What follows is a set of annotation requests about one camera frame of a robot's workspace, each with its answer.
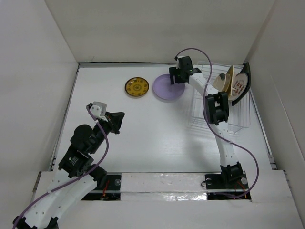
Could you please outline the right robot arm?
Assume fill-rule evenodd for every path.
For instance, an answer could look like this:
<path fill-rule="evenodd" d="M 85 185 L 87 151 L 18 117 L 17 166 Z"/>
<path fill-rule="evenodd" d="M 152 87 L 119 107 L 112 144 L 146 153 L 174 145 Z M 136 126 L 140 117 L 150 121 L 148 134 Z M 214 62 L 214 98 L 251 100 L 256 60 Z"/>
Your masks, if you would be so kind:
<path fill-rule="evenodd" d="M 215 136 L 220 154 L 220 182 L 226 188 L 232 187 L 243 177 L 243 170 L 229 140 L 227 93 L 215 89 L 200 69 L 193 68 L 189 56 L 175 57 L 175 60 L 176 66 L 169 68 L 170 84 L 188 83 L 202 96 L 204 118 Z"/>

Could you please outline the black floral square plate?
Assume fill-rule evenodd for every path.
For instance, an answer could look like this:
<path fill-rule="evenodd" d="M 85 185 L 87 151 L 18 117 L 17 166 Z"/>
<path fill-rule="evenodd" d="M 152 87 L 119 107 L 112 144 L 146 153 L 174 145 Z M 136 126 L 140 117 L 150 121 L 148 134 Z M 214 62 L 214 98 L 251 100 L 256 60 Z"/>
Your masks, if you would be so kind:
<path fill-rule="evenodd" d="M 230 96 L 231 105 L 237 105 L 248 93 L 251 87 L 251 68 L 249 62 L 243 63 L 242 70 L 232 81 L 232 92 Z"/>

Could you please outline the purple round plate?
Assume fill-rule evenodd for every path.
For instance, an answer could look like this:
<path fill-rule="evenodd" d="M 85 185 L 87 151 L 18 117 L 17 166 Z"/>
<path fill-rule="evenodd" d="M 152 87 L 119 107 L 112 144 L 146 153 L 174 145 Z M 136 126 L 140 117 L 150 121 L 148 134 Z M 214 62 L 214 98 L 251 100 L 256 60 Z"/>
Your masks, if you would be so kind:
<path fill-rule="evenodd" d="M 170 75 L 162 74 L 158 76 L 152 85 L 157 97 L 166 101 L 173 101 L 180 98 L 185 91 L 185 84 L 171 84 Z"/>

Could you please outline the cream plate with motifs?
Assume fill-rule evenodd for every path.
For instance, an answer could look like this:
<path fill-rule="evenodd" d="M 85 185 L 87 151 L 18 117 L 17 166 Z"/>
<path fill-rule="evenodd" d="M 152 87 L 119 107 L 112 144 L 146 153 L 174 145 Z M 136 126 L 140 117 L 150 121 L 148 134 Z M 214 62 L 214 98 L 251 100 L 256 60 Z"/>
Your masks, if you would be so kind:
<path fill-rule="evenodd" d="M 225 91 L 227 92 L 228 89 L 229 89 L 229 86 L 230 86 L 230 83 L 231 83 L 231 75 L 226 73 L 222 73 L 220 74 L 220 79 L 221 79 L 221 83 L 222 83 L 222 86 L 221 86 L 221 89 L 219 89 L 219 91 Z"/>

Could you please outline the bamboo weave pattern tray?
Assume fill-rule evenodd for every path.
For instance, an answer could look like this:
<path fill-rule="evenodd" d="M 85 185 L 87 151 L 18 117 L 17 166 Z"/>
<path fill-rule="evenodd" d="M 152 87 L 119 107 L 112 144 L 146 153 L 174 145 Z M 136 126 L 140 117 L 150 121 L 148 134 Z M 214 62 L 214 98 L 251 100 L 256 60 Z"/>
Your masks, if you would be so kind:
<path fill-rule="evenodd" d="M 226 76 L 226 81 L 227 81 L 225 91 L 228 95 L 228 100 L 233 101 L 234 100 L 234 96 L 232 95 L 233 81 L 235 80 L 235 77 L 236 77 L 235 68 L 233 65 L 230 66 L 230 68 L 228 69 L 225 76 Z"/>

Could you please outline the white plate red characters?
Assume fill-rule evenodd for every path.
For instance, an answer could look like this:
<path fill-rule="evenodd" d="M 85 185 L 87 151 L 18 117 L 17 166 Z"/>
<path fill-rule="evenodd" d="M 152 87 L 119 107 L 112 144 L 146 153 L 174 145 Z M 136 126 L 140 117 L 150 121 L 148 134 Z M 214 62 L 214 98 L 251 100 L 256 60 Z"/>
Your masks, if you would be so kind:
<path fill-rule="evenodd" d="M 233 81 L 233 101 L 237 100 L 242 95 L 246 89 L 247 84 L 248 75 L 246 73 L 239 73 L 236 75 L 235 80 Z"/>

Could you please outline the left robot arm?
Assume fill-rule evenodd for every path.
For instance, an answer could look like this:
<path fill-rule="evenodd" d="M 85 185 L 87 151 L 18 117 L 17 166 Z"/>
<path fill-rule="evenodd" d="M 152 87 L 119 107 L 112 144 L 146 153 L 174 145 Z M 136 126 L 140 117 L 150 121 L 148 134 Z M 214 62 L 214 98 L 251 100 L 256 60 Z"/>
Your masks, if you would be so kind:
<path fill-rule="evenodd" d="M 83 124 L 74 130 L 47 191 L 14 219 L 13 228 L 58 229 L 69 210 L 90 191 L 106 185 L 107 172 L 91 155 L 103 142 L 109 144 L 109 133 L 119 134 L 124 116 L 124 112 L 92 115 L 94 127 Z"/>

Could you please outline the cream plate with ink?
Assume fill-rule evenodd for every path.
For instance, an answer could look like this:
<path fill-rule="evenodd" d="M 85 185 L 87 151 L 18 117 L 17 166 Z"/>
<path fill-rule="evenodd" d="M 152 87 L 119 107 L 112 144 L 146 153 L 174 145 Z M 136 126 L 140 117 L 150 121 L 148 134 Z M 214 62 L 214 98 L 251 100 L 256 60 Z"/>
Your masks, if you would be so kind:
<path fill-rule="evenodd" d="M 219 91 L 219 89 L 221 89 L 221 86 L 222 83 L 221 83 L 220 75 L 218 75 L 213 82 L 213 87 Z"/>

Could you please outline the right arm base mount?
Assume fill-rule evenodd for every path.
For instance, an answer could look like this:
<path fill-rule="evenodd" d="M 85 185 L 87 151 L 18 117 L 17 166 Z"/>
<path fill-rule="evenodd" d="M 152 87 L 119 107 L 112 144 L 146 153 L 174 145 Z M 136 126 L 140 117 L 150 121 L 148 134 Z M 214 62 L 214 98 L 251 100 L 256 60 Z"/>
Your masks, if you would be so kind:
<path fill-rule="evenodd" d="M 244 194 L 249 189 L 246 174 L 241 178 L 226 183 L 220 173 L 204 175 L 201 187 L 205 188 L 208 200 L 251 200 L 251 194 Z"/>

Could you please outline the yellow brown patterned plate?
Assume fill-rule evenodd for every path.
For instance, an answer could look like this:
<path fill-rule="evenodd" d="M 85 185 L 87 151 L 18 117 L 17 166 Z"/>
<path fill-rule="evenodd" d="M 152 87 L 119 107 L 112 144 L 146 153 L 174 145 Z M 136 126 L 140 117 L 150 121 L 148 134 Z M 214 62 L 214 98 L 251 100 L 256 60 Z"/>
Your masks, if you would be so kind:
<path fill-rule="evenodd" d="M 144 78 L 133 77 L 125 83 L 124 90 L 131 97 L 141 97 L 149 91 L 149 83 Z"/>

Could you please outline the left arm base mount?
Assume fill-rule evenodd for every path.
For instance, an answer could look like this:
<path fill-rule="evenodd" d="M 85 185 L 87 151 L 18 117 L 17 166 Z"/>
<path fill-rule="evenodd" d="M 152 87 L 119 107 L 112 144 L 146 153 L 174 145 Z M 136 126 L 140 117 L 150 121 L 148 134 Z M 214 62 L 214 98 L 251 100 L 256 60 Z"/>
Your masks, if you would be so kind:
<path fill-rule="evenodd" d="M 117 201 L 121 199 L 121 173 L 109 173 L 106 180 L 89 192 L 83 201 Z"/>

